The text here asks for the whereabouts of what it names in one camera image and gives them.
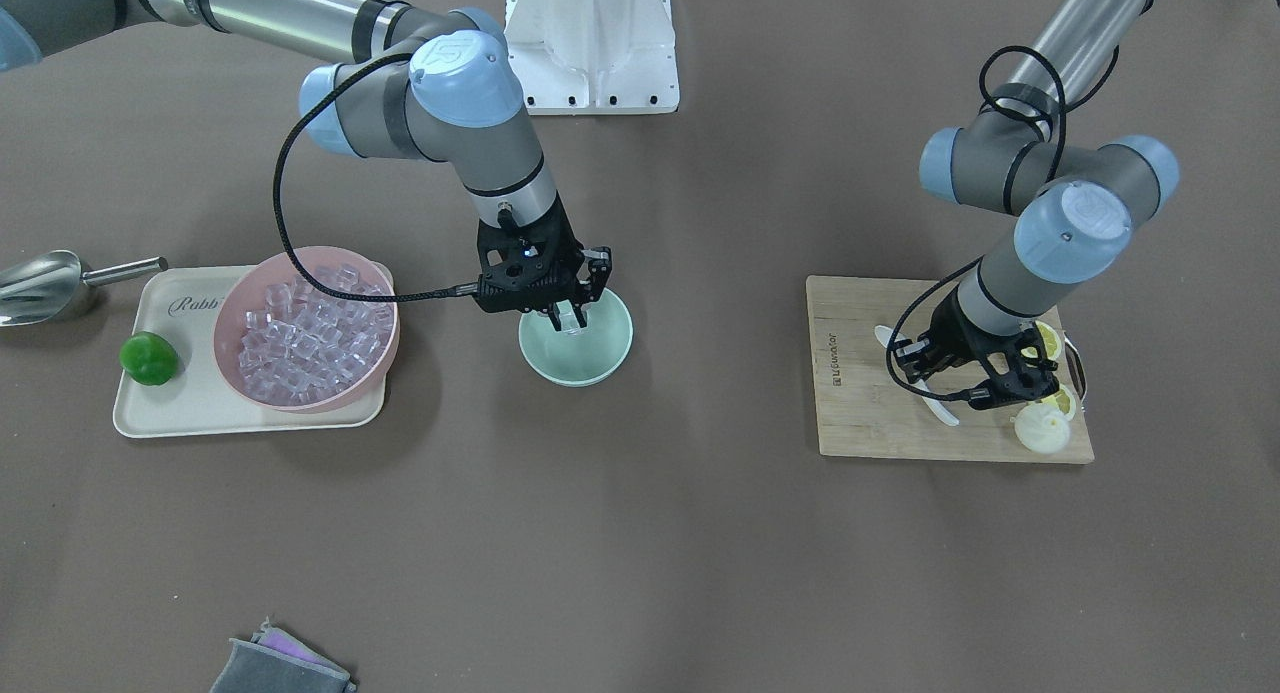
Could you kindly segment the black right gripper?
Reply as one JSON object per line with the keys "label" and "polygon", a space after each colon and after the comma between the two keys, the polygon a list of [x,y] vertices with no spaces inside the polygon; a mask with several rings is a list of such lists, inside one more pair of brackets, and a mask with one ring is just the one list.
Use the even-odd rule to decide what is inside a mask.
{"label": "black right gripper", "polygon": [[[538,220],[516,225],[508,214],[499,225],[477,224],[477,256],[481,277],[497,278],[499,286],[556,274],[564,284],[573,314],[575,330],[588,327],[588,306],[600,298],[612,273],[613,259],[607,246],[584,247],[573,234],[561,201]],[[554,330],[562,332],[561,307],[549,304],[543,315]]]}

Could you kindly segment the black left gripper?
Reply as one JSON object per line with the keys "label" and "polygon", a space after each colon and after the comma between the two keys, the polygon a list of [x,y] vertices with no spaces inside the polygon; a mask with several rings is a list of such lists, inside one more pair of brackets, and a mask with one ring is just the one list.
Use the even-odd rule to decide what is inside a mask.
{"label": "black left gripper", "polygon": [[1012,350],[1010,342],[1016,337],[1016,318],[979,292],[975,300],[979,320],[974,323],[965,314],[961,297],[960,291],[951,291],[943,298],[932,314],[925,336],[918,339],[897,336],[886,343],[890,359],[908,382],[927,380],[969,363],[979,363],[991,380],[1001,384],[1012,380],[1007,364],[1001,371],[988,357]]}

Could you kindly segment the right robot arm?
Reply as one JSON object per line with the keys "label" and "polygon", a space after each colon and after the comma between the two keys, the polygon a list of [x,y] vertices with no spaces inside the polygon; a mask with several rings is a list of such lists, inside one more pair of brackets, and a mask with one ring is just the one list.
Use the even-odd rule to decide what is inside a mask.
{"label": "right robot arm", "polygon": [[1,0],[3,69],[42,61],[145,22],[202,26],[323,61],[300,87],[300,120],[278,154],[273,209],[294,142],[334,154],[449,163],[476,209],[477,281],[422,292],[488,313],[538,313],[558,332],[588,325],[605,292],[607,247],[575,237],[526,109],[500,26],[403,0]]}

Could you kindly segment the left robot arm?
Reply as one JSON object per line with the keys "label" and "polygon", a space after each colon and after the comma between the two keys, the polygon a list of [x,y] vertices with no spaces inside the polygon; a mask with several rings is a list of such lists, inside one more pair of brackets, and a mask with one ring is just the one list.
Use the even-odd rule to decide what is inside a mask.
{"label": "left robot arm", "polygon": [[1066,143],[1068,115],[1110,77],[1121,37],[1155,0],[1065,0],[1009,81],[980,83],[965,128],[934,133],[919,163],[924,190],[1015,218],[986,255],[946,277],[948,293],[916,338],[891,336],[884,365],[919,395],[934,374],[969,363],[986,377],[952,393],[986,410],[1059,388],[1037,320],[1105,272],[1180,181],[1160,141],[1130,135],[1097,149]]}

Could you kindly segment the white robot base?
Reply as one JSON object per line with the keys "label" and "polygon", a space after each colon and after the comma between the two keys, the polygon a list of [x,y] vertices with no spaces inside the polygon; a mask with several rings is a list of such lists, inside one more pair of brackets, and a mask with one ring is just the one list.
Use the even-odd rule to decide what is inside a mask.
{"label": "white robot base", "polygon": [[532,115],[678,110],[671,0],[504,0],[509,64]]}

